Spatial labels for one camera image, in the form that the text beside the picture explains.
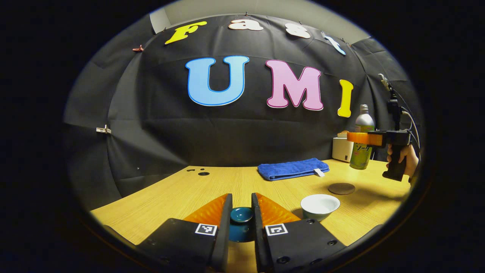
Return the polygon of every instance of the blue letter u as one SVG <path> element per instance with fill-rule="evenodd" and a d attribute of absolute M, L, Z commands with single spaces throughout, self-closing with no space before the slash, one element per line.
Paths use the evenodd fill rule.
<path fill-rule="evenodd" d="M 200 105 L 219 106 L 237 100 L 244 92 L 244 64 L 249 62 L 246 56 L 228 56 L 224 62 L 229 64 L 229 87 L 223 91 L 214 91 L 209 87 L 210 66 L 213 58 L 200 58 L 187 62 L 189 69 L 189 97 Z"/>

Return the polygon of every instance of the green bottle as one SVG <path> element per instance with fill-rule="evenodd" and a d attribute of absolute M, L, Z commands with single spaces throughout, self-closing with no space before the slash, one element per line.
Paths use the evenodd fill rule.
<path fill-rule="evenodd" d="M 360 105 L 360 115 L 356 119 L 356 132 L 366 133 L 375 129 L 375 123 L 369 115 L 367 104 Z M 350 157 L 350 167 L 358 170 L 367 168 L 371 158 L 372 148 L 365 144 L 354 143 Z"/>

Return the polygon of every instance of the pink letter m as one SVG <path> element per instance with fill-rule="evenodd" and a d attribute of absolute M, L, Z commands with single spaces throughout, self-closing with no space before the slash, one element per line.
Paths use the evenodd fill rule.
<path fill-rule="evenodd" d="M 305 67 L 300 79 L 297 79 L 290 66 L 283 61 L 268 60 L 266 65 L 271 68 L 273 74 L 273 95 L 267 100 L 269 107 L 285 108 L 288 106 L 288 100 L 285 99 L 284 95 L 286 88 L 294 107 L 300 105 L 306 91 L 307 98 L 303 102 L 303 107 L 314 111 L 323 109 L 323 103 L 320 99 L 320 71 Z"/>

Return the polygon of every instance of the white bowl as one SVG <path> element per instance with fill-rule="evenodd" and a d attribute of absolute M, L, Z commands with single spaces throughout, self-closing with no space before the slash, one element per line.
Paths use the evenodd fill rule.
<path fill-rule="evenodd" d="M 322 221 L 340 207 L 340 200 L 328 194 L 313 194 L 300 202 L 304 218 Z"/>

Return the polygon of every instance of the black handle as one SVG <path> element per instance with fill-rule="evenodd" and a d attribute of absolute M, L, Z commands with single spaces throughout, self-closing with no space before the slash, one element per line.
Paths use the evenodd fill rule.
<path fill-rule="evenodd" d="M 402 148 L 404 148 L 404 145 L 392 145 L 391 162 L 389 163 L 389 169 L 382 173 L 383 177 L 397 181 L 403 179 L 404 170 L 406 169 L 406 157 L 401 163 L 398 163 Z"/>

